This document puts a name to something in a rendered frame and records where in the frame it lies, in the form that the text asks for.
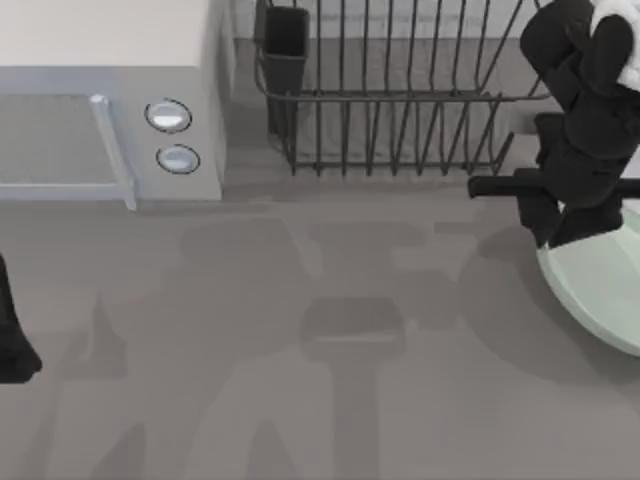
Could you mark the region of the pale green plate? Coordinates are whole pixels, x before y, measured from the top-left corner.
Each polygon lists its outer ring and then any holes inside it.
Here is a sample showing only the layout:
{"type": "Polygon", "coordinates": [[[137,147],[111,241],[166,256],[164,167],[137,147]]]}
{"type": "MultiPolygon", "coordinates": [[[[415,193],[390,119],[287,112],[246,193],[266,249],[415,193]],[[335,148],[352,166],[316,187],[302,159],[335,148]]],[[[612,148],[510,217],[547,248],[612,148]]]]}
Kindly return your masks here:
{"type": "Polygon", "coordinates": [[[640,211],[622,208],[622,226],[557,248],[537,250],[551,292],[584,329],[640,358],[640,211]]]}

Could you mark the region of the dark cutlery holder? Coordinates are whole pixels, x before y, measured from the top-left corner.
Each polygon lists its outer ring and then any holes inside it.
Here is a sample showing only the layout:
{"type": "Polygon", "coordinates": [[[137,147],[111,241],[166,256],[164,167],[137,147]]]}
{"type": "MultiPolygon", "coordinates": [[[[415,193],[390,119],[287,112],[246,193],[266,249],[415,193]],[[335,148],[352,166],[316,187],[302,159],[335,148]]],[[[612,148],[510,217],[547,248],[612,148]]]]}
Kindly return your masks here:
{"type": "Polygon", "coordinates": [[[256,0],[254,41],[258,64],[264,78],[268,110],[268,131],[280,139],[293,135],[291,117],[294,101],[302,90],[305,63],[309,53],[309,11],[298,6],[274,5],[256,0]]]}

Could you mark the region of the small silver microwave knob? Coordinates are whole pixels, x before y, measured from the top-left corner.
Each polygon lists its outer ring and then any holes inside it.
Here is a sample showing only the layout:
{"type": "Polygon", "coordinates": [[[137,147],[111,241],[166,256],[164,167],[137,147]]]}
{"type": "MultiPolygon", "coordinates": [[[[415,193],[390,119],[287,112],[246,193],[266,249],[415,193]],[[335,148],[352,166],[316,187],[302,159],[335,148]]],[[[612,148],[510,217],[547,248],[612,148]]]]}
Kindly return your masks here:
{"type": "Polygon", "coordinates": [[[172,175],[190,175],[201,165],[199,154],[191,147],[174,144],[157,150],[156,163],[172,175]]]}

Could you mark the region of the large silver microwave knob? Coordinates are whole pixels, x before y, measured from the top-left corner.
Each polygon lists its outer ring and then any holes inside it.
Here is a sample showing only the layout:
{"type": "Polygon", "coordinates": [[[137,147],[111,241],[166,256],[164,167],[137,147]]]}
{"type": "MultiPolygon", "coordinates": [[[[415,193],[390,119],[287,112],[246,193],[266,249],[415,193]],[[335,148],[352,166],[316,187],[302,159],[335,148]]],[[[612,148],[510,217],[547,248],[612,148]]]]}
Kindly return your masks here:
{"type": "Polygon", "coordinates": [[[170,98],[147,104],[144,117],[153,129],[166,134],[183,132],[193,121],[189,108],[184,103],[170,98]]]}

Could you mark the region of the pale microwave oven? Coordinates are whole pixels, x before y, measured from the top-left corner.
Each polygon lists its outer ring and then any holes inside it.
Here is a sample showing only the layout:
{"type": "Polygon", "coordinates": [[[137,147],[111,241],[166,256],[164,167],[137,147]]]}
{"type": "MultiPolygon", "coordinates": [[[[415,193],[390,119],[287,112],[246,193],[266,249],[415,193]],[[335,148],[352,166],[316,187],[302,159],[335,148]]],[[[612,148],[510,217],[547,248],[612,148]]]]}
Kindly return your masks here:
{"type": "Polygon", "coordinates": [[[226,109],[236,53],[230,0],[0,0],[0,95],[104,94],[142,201],[218,201],[228,157],[226,109]],[[145,120],[149,103],[184,103],[176,134],[145,120]],[[190,175],[156,163],[183,144],[201,158],[190,175]]]}

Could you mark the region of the microwave oven door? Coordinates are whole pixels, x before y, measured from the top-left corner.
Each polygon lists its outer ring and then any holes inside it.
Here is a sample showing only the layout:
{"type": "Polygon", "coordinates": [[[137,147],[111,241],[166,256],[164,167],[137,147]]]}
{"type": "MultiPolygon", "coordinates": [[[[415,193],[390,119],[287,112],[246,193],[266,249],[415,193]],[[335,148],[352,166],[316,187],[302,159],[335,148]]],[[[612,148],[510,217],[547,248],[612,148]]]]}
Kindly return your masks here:
{"type": "Polygon", "coordinates": [[[0,201],[124,203],[96,126],[91,95],[0,95],[0,201]]]}

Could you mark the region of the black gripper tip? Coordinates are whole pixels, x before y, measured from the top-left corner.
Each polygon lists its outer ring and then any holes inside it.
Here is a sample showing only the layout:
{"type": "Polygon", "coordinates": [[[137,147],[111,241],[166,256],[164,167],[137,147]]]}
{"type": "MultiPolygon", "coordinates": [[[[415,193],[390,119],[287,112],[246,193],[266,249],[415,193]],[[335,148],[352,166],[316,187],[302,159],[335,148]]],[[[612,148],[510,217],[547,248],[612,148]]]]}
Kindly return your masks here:
{"type": "Polygon", "coordinates": [[[0,253],[0,385],[28,383],[43,368],[16,313],[6,261],[0,253]]]}

